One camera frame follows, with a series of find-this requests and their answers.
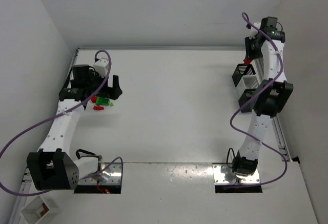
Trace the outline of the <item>red lego pile piece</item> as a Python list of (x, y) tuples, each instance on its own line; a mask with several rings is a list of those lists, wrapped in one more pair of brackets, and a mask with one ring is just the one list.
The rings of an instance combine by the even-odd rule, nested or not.
[(93, 97), (91, 98), (91, 102), (92, 102), (92, 103), (96, 103), (96, 101), (97, 101), (97, 96), (93, 96)]

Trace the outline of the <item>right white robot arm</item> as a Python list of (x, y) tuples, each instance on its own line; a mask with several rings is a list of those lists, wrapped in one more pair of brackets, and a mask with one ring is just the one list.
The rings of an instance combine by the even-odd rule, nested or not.
[(257, 169), (259, 150), (268, 125), (280, 113), (291, 96), (294, 86), (288, 83), (283, 69), (285, 32), (277, 28), (276, 17), (265, 17), (261, 22), (248, 22), (250, 31), (245, 38), (245, 63), (263, 59), (263, 80), (243, 108), (250, 106), (251, 123), (245, 140), (234, 156), (232, 171), (250, 176)]

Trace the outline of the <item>large red lego brick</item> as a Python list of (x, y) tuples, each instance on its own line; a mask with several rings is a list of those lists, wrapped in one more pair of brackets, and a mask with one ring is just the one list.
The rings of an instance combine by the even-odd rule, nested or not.
[(243, 60), (243, 63), (244, 63), (245, 65), (249, 65), (253, 60), (254, 60), (253, 58), (245, 58), (245, 59)]

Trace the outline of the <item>small red lego piece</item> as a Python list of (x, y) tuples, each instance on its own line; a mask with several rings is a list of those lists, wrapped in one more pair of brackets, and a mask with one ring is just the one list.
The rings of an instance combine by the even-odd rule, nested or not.
[(94, 106), (93, 107), (93, 110), (95, 110), (95, 111), (104, 110), (104, 107), (102, 107), (102, 106)]

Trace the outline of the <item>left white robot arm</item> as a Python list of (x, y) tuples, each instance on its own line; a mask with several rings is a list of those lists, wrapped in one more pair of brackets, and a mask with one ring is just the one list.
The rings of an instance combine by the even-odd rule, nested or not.
[(111, 65), (105, 60), (89, 65), (74, 65), (59, 92), (56, 118), (37, 152), (29, 153), (27, 166), (35, 188), (39, 191), (74, 190), (81, 179), (105, 182), (105, 164), (99, 154), (84, 152), (76, 159), (70, 146), (76, 125), (94, 96), (116, 100), (122, 95), (119, 77), (113, 76), (112, 86), (107, 75)]

